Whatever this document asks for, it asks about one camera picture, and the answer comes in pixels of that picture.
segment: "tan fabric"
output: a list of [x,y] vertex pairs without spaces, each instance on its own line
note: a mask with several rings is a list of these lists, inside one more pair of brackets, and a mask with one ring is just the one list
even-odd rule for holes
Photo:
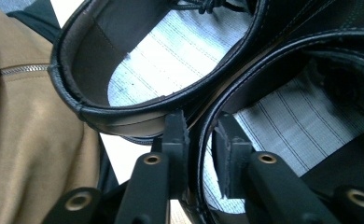
[[[0,71],[49,64],[51,44],[0,11]],[[40,223],[65,192],[95,187],[98,135],[46,71],[0,76],[0,223]]]

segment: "shoe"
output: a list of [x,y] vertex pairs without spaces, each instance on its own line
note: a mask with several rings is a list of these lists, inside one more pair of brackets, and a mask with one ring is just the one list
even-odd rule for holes
[[[279,155],[316,200],[331,208],[331,216],[364,223],[357,213],[364,213],[364,1],[328,1],[239,73],[189,135],[190,189],[183,204],[194,223],[287,223],[274,212],[282,205],[267,201],[284,189],[262,193],[264,184],[252,175],[250,161],[244,170],[225,168],[239,161],[219,156],[228,152],[218,151],[214,135],[234,137],[221,131],[224,113],[249,139],[249,155],[251,146]],[[240,179],[237,174],[248,174],[256,198],[233,195],[234,188],[243,187],[231,182]],[[300,201],[293,201],[297,196],[283,197],[283,204],[299,207]],[[334,223],[322,215],[314,214],[318,223]],[[303,223],[302,218],[292,223]]]
[[101,133],[145,143],[177,109],[191,127],[217,87],[266,55],[322,1],[235,4],[85,1],[54,44],[53,84],[79,118]]

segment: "metal grommet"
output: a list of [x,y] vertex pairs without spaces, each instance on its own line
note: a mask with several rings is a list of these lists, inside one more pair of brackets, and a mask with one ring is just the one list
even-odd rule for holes
[[155,155],[147,156],[144,159],[144,163],[146,163],[148,165],[155,165],[155,164],[157,164],[159,162],[161,162],[161,158],[159,156],[155,156]]
[[78,211],[91,203],[91,195],[87,191],[79,192],[71,197],[65,204],[66,210]]
[[270,154],[260,154],[259,160],[264,163],[273,164],[277,162],[277,158]]
[[353,202],[361,207],[364,207],[364,192],[363,191],[360,191],[358,189],[350,189],[347,191],[347,197],[351,202]]

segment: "black leather shoe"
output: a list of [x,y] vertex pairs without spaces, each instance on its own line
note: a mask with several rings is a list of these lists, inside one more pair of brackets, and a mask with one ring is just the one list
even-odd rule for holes
[[[224,1],[202,1],[193,8],[215,14],[217,9],[213,7],[219,7],[218,2]],[[93,129],[101,133],[150,137],[162,132],[164,116],[176,109],[184,110],[191,126],[211,102],[218,86],[232,82],[240,75],[239,68],[250,66],[266,55],[322,2],[258,0],[243,3],[252,10],[252,22],[244,36],[208,75],[166,96],[134,105],[111,106],[108,84],[115,69],[170,8],[180,9],[180,6],[175,6],[177,1],[167,0],[85,1],[56,41],[49,71],[63,100]],[[244,11],[229,3],[223,6]]]
[[[279,204],[265,203],[273,194],[247,194],[240,197],[246,202],[225,203],[220,195],[226,187],[219,191],[217,181],[206,177],[212,164],[207,149],[214,145],[208,141],[221,132],[218,118],[224,113],[234,115],[256,151],[281,156],[340,222],[364,223],[364,1],[328,1],[312,13],[266,56],[242,66],[190,132],[190,173],[195,175],[184,204],[194,223],[246,223],[247,217],[250,223],[279,221],[280,214],[273,213]],[[235,175],[232,169],[219,171],[224,164],[214,160],[219,179]],[[245,206],[251,214],[240,214]],[[310,218],[327,223],[321,214]]]

